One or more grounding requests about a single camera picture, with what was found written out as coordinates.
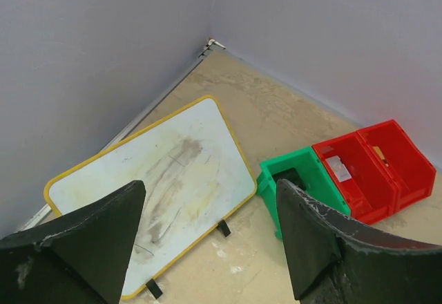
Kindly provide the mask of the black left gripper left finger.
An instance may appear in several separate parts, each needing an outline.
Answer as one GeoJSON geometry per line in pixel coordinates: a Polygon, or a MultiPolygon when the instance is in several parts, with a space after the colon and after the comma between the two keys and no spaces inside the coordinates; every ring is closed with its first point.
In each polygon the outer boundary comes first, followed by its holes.
{"type": "Polygon", "coordinates": [[[118,303],[146,189],[134,180],[1,239],[2,303],[118,303]]]}

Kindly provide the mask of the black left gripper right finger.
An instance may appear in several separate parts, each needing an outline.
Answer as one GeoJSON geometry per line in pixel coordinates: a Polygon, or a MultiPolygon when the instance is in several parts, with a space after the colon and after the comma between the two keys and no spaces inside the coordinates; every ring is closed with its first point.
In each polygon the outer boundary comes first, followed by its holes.
{"type": "Polygon", "coordinates": [[[276,203],[300,303],[441,302],[441,246],[370,227],[286,179],[276,203]]]}

